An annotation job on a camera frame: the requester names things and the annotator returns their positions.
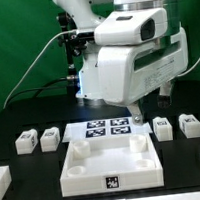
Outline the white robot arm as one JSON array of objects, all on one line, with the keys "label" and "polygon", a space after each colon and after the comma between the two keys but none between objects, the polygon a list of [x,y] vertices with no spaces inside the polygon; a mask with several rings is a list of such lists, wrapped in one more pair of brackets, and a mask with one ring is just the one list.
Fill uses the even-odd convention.
[{"label": "white robot arm", "polygon": [[126,107],[141,125],[140,100],[159,90],[158,105],[171,105],[176,77],[188,66],[178,0],[52,0],[75,23],[65,43],[82,55],[76,97]]}]

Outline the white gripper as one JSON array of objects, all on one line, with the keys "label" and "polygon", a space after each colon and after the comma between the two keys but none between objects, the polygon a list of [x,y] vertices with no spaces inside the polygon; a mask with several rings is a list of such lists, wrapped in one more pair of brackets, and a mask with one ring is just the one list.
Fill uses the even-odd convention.
[{"label": "white gripper", "polygon": [[133,123],[143,124],[142,112],[135,101],[159,88],[158,106],[167,109],[171,103],[172,83],[188,66],[188,46],[185,30],[170,37],[171,44],[159,59],[156,42],[137,46],[105,46],[98,55],[101,96],[107,104],[128,106]]}]

